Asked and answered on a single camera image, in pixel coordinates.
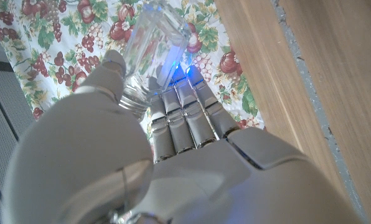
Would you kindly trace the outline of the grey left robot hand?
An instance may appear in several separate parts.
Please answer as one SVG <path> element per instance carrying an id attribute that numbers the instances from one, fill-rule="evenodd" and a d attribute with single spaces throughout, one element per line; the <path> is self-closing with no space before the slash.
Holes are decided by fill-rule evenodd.
<path id="1" fill-rule="evenodd" d="M 257 128 L 154 162 L 120 108 L 126 64 L 109 50 L 75 93 L 21 137 L 2 191 L 3 223 L 360 223 L 299 150 Z"/>

